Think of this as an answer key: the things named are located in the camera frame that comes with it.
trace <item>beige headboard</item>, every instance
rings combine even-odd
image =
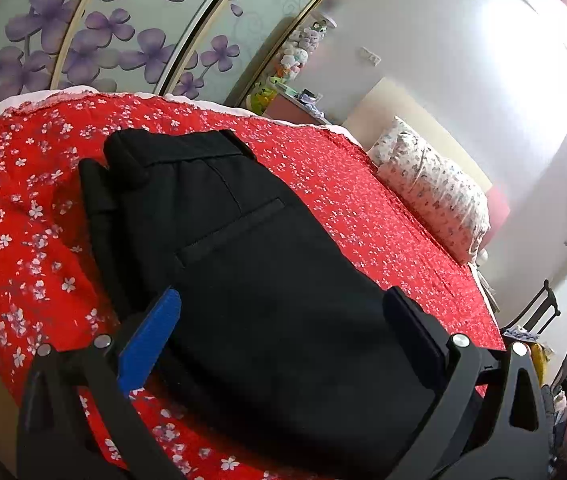
[[[479,184],[483,192],[492,187],[486,174],[451,134],[403,88],[387,77],[368,92],[343,126],[368,150],[392,124],[395,115],[412,126],[437,152],[454,160]]]

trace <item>metal bolt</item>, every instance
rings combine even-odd
[[[111,338],[108,334],[102,334],[102,335],[98,335],[95,340],[93,341],[93,345],[96,346],[96,348],[99,349],[103,349],[103,348],[108,348],[110,346],[110,343],[113,342],[113,338]]]
[[[520,355],[521,357],[523,357],[524,355],[526,355],[528,353],[528,347],[527,345],[524,345],[523,343],[520,342],[515,342],[513,343],[513,351],[517,354]]]
[[[41,357],[46,357],[50,352],[52,352],[52,347],[48,343],[40,345],[37,349],[37,354],[41,355]]]
[[[465,334],[455,334],[452,336],[452,342],[459,348],[470,346],[470,338]]]

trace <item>folded black trousers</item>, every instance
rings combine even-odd
[[[120,319],[181,295],[158,361],[176,400],[287,465],[387,476],[444,380],[384,291],[230,131],[123,130],[104,153],[80,163],[94,257]]]

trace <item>bed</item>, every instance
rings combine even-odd
[[[173,96],[37,92],[0,104],[0,377],[17,404],[41,343],[78,348],[116,330],[90,255],[77,164],[87,156],[103,161],[105,138],[127,127],[171,135],[234,130],[359,270],[383,288],[401,286],[449,332],[503,348],[470,269],[455,263],[382,185],[345,128],[295,126]],[[80,396],[104,456],[120,462],[90,395]],[[188,478],[308,478],[203,427],[153,379],[131,400]]]

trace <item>red floral bedsheet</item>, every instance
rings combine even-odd
[[[358,269],[383,288],[400,285],[449,332],[502,348],[467,267],[436,244],[345,137],[157,97],[57,96],[0,116],[0,374],[17,402],[42,342],[73,349],[116,328],[90,255],[77,164],[88,156],[103,160],[105,138],[127,127],[171,135],[233,129]],[[189,479],[307,478],[212,434],[152,380],[131,399]],[[87,392],[81,402],[104,455],[121,462]]]

